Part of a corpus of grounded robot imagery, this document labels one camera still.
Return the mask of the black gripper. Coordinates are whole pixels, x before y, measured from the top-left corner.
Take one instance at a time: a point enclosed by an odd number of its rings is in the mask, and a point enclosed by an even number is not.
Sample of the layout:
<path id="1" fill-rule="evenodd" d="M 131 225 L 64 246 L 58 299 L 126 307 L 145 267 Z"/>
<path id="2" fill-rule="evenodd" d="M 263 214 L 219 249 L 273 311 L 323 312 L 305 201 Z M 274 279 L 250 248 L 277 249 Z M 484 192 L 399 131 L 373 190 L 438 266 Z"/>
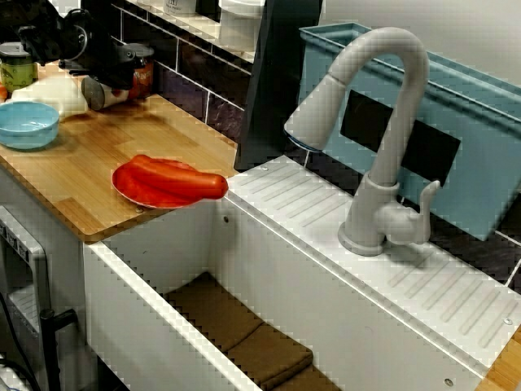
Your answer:
<path id="1" fill-rule="evenodd" d="M 96 81 L 114 89 L 131 89 L 134 85 L 134 69 L 138 64 L 135 51 L 128 45 L 113 46 L 109 51 L 89 56 L 83 68 Z"/>

